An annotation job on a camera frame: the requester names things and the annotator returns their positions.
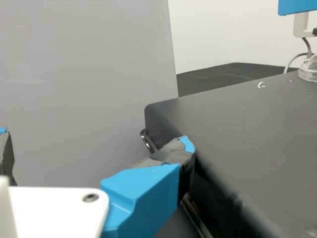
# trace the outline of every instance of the blue part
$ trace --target blue part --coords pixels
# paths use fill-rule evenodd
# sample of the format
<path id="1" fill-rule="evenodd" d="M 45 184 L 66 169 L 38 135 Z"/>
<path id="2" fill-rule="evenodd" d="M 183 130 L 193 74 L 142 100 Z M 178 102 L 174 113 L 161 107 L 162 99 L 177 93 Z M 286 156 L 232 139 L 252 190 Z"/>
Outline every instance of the blue part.
<path id="1" fill-rule="evenodd" d="M 6 133 L 6 127 L 0 127 L 0 135 Z"/>
<path id="2" fill-rule="evenodd" d="M 194 144 L 188 139 L 187 135 L 183 135 L 179 138 L 181 142 L 185 144 L 185 151 L 190 152 L 190 153 L 195 153 L 195 146 Z"/>
<path id="3" fill-rule="evenodd" d="M 101 238 L 152 237 L 177 208 L 179 164 L 120 171 L 101 181 L 110 199 Z"/>
<path id="4" fill-rule="evenodd" d="M 317 10 L 317 0 L 279 0 L 278 14 L 280 16 Z"/>

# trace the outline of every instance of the small white mark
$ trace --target small white mark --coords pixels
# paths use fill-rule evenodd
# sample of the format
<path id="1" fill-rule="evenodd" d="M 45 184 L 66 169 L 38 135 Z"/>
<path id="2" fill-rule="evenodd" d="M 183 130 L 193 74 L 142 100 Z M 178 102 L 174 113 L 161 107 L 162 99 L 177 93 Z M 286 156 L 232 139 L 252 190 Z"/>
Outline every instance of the small white mark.
<path id="1" fill-rule="evenodd" d="M 265 88 L 266 86 L 264 85 L 264 82 L 261 81 L 259 84 L 258 84 L 258 88 Z"/>
<path id="2" fill-rule="evenodd" d="M 116 203 L 113 203 L 113 202 L 112 202 L 111 205 L 114 206 L 114 207 L 116 207 L 116 208 L 118 208 L 118 209 L 120 209 L 121 211 L 123 211 L 123 212 L 125 212 L 125 213 L 131 213 L 130 210 L 128 210 L 128 209 L 126 209 L 126 208 L 124 208 L 124 207 L 121 207 L 120 205 L 118 205 L 118 204 L 116 204 Z"/>
<path id="3" fill-rule="evenodd" d="M 308 233 L 311 237 L 317 238 L 317 233 L 316 233 L 316 231 L 307 231 L 307 233 Z"/>

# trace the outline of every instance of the black table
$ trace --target black table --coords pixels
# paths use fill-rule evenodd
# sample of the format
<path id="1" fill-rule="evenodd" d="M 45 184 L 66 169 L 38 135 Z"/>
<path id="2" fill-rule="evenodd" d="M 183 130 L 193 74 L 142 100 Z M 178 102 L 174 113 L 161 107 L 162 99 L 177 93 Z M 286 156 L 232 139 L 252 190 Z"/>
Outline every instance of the black table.
<path id="1" fill-rule="evenodd" d="M 296 72 L 145 109 L 160 148 L 186 134 L 197 148 L 191 195 L 222 237 L 314 237 L 317 85 Z"/>
<path id="2" fill-rule="evenodd" d="M 198 69 L 176 76 L 178 95 L 208 91 L 233 84 L 282 74 L 283 66 L 256 63 L 228 63 L 209 68 Z"/>

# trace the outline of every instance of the screw hole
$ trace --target screw hole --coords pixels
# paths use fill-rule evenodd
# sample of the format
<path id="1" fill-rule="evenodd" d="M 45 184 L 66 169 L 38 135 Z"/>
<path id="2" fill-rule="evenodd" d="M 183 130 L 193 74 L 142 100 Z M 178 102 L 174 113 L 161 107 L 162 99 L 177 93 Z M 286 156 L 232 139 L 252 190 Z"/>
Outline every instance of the screw hole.
<path id="1" fill-rule="evenodd" d="M 87 194 L 86 196 L 84 196 L 83 201 L 84 202 L 94 202 L 98 198 L 99 198 L 99 196 L 97 194 L 90 193 L 90 194 Z"/>

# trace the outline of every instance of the cable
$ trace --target cable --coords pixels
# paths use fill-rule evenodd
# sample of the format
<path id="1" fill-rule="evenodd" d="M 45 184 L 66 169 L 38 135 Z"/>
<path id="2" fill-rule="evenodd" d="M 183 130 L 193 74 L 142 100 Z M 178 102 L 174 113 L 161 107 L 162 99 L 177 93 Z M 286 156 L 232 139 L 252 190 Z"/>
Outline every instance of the cable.
<path id="1" fill-rule="evenodd" d="M 307 46 L 307 52 L 306 52 L 306 53 L 300 53 L 300 54 L 298 54 L 298 55 L 295 55 L 295 56 L 289 61 L 289 63 L 286 65 L 286 67 L 285 67 L 285 69 L 284 69 L 284 72 L 283 72 L 284 74 L 287 73 L 289 66 L 290 66 L 290 65 L 292 64 L 292 62 L 293 62 L 295 59 L 297 59 L 298 57 L 300 57 L 300 56 L 312 56 L 312 55 L 313 55 L 313 53 L 312 53 L 312 48 L 311 48 L 311 45 L 309 44 L 308 40 L 307 40 L 305 37 L 303 37 L 302 40 L 305 42 L 305 44 L 306 44 L 306 46 Z"/>
<path id="2" fill-rule="evenodd" d="M 307 52 L 308 53 L 312 53 L 312 48 L 311 45 L 309 44 L 308 40 L 306 39 L 306 37 L 303 37 L 302 40 L 305 42 L 306 46 L 307 46 Z"/>
<path id="3" fill-rule="evenodd" d="M 295 56 L 289 61 L 289 63 L 286 65 L 286 67 L 285 67 L 283 73 L 287 73 L 289 66 L 291 65 L 291 63 L 292 63 L 295 59 L 297 59 L 297 58 L 300 57 L 300 56 L 307 56 L 308 54 L 310 54 L 310 53 L 306 52 L 306 53 L 300 53 L 300 54 L 298 54 L 298 55 L 295 55 Z"/>

